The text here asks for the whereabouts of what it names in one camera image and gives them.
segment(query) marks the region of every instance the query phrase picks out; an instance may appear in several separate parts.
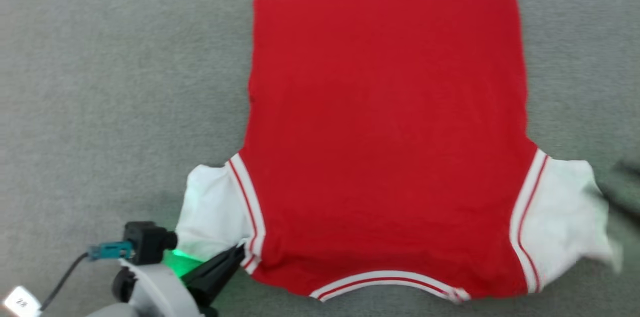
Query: red fabric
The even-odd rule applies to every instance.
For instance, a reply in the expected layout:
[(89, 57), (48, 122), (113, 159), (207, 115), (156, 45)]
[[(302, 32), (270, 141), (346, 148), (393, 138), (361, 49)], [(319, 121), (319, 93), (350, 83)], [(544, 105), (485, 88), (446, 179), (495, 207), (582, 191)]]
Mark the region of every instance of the red fabric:
[(516, 0), (254, 0), (240, 156), (265, 224), (254, 278), (309, 295), (415, 272), (527, 291), (509, 240), (537, 150)]

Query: black cable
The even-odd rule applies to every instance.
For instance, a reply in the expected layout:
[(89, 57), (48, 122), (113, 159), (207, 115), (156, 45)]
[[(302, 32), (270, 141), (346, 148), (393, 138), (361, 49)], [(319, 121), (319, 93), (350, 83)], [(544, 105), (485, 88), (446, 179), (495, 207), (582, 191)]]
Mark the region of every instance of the black cable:
[(74, 260), (73, 263), (71, 263), (71, 267), (69, 267), (69, 269), (67, 269), (66, 272), (64, 273), (64, 276), (60, 278), (60, 282), (57, 283), (57, 286), (51, 291), (51, 294), (48, 295), (48, 297), (46, 297), (44, 302), (42, 302), (42, 307), (40, 308), (40, 311), (44, 311), (45, 308), (49, 307), (49, 305), (51, 304), (51, 301), (53, 301), (53, 299), (56, 298), (56, 295), (58, 294), (58, 292), (62, 290), (62, 286), (65, 284), (65, 282), (67, 282), (67, 279), (69, 278), (69, 276), (71, 276), (71, 272), (73, 272), (76, 269), (76, 267), (80, 264), (80, 262), (82, 262), (82, 260), (84, 260), (87, 257), (89, 257), (89, 253), (87, 252), (82, 253), (80, 256), (78, 256), (78, 258)]

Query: cable connector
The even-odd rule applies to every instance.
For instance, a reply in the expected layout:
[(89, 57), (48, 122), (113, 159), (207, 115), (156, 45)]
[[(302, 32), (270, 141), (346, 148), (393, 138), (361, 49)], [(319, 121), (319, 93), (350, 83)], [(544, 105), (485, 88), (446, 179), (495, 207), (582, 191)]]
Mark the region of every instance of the cable connector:
[(124, 258), (128, 260), (133, 257), (133, 244), (130, 241), (105, 242), (87, 249), (90, 261), (97, 260), (117, 260)]

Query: striped trim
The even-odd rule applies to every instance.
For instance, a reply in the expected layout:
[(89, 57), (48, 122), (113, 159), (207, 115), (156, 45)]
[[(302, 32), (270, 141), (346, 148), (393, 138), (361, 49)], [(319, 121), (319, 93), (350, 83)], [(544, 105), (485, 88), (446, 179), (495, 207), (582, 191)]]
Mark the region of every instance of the striped trim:
[(509, 241), (522, 266), (522, 272), (526, 280), (526, 288), (530, 294), (539, 292), (542, 286), (536, 265), (522, 245), (522, 225), (524, 224), (525, 217), (548, 159), (549, 156), (542, 150), (538, 149), (535, 151), (533, 162), (531, 162), (531, 167), (526, 174), (526, 178), (518, 194), (518, 199), (513, 207), (509, 226)]
[(258, 203), (258, 196), (256, 195), (254, 184), (240, 155), (236, 153), (236, 155), (231, 157), (226, 163), (226, 166), (233, 171), (233, 184), (240, 192), (240, 196), (244, 197), (242, 200), (244, 202), (244, 208), (246, 209), (245, 212), (251, 220), (252, 234), (249, 237), (249, 243), (244, 244), (245, 257), (240, 265), (247, 273), (253, 274), (261, 261), (260, 256), (263, 251), (263, 244), (265, 243), (265, 235), (267, 233), (265, 220), (260, 210), (260, 203)]
[(454, 288), (423, 274), (406, 271), (371, 271), (354, 274), (318, 288), (311, 292), (310, 296), (324, 302), (347, 292), (374, 285), (414, 287), (455, 303), (471, 299), (471, 296), (462, 288)]

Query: gray surface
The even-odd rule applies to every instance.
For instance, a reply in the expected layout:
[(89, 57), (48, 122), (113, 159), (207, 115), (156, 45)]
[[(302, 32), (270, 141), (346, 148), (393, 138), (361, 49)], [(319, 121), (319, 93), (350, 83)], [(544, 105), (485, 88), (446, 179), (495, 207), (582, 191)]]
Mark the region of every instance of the gray surface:
[[(530, 135), (602, 176), (640, 151), (640, 0), (519, 1)], [(117, 239), (124, 222), (176, 223), (190, 169), (242, 145), (251, 2), (0, 0), (0, 294), (22, 284), (43, 299), (87, 244)], [(323, 305), (238, 273), (217, 307), (224, 317), (637, 316), (640, 239), (616, 220), (612, 232), (626, 244), (624, 274), (581, 262), (526, 298), (456, 306), (368, 287)], [(116, 271), (81, 265), (48, 316), (112, 303)]]

